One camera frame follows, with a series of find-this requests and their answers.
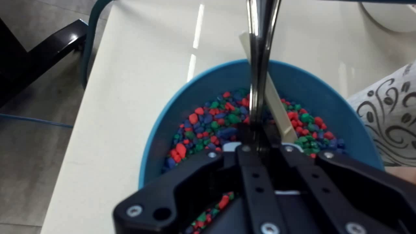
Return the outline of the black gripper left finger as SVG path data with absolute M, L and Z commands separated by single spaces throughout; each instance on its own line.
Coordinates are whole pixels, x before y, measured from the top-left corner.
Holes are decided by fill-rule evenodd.
M 266 169 L 247 146 L 202 151 L 118 203 L 115 234 L 184 234 L 213 213 L 205 234 L 278 234 L 278 205 Z

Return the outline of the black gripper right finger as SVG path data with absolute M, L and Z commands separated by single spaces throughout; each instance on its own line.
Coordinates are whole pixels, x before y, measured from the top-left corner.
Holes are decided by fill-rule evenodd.
M 273 147 L 278 186 L 297 189 L 327 234 L 416 234 L 416 186 L 335 152 L 314 160 L 291 146 Z

